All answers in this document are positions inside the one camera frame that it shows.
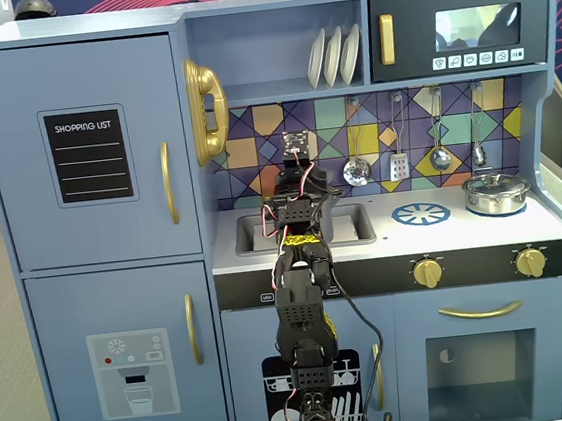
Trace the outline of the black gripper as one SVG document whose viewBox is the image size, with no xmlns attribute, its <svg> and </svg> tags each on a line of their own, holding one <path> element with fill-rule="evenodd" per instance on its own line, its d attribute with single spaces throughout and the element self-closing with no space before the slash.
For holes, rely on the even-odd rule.
<svg viewBox="0 0 562 421">
<path fill-rule="evenodd" d="M 272 195 L 273 203 L 288 203 L 300 199 L 319 200 L 320 190 L 310 179 L 314 168 L 314 163 L 309 160 L 285 162 L 284 169 L 277 176 Z"/>
</svg>

